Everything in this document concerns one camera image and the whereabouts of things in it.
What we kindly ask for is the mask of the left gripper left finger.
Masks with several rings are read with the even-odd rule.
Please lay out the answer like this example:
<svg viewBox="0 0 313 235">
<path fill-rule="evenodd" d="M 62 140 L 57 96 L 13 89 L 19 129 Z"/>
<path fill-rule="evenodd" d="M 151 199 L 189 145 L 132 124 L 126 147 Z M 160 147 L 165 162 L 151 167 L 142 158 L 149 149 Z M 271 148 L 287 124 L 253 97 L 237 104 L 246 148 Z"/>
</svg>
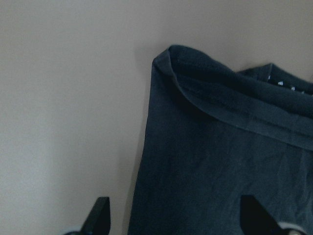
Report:
<svg viewBox="0 0 313 235">
<path fill-rule="evenodd" d="M 109 197 L 98 197 L 80 230 L 66 235 L 108 235 L 111 230 L 111 209 Z"/>
</svg>

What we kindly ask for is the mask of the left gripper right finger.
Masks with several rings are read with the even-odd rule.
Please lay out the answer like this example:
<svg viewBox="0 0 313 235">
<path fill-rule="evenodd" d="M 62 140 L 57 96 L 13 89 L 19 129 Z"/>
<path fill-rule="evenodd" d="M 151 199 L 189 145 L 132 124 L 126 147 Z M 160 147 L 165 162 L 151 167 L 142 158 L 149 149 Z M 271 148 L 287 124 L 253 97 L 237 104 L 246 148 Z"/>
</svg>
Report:
<svg viewBox="0 0 313 235">
<path fill-rule="evenodd" d="M 240 227 L 245 235 L 306 235 L 301 227 L 278 223 L 253 195 L 240 200 Z"/>
</svg>

